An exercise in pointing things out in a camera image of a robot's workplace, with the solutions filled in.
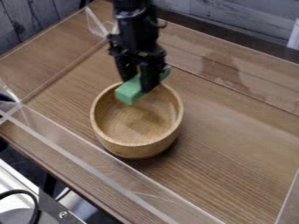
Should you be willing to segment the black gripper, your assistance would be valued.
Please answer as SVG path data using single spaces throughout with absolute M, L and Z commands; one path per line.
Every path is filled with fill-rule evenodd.
M 166 50 L 159 46 L 159 25 L 156 8 L 115 8 L 118 33 L 107 35 L 110 54 L 123 82 L 138 75 L 140 66 L 142 91 L 148 93 L 160 84 L 168 73 L 164 61 Z

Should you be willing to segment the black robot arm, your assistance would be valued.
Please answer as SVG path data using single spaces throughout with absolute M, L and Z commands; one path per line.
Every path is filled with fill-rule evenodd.
M 122 81 L 140 74 L 142 91 L 148 93 L 160 84 L 167 70 L 167 51 L 159 46 L 158 9 L 152 0 L 112 0 L 119 33 L 108 34 L 108 53 L 115 58 Z

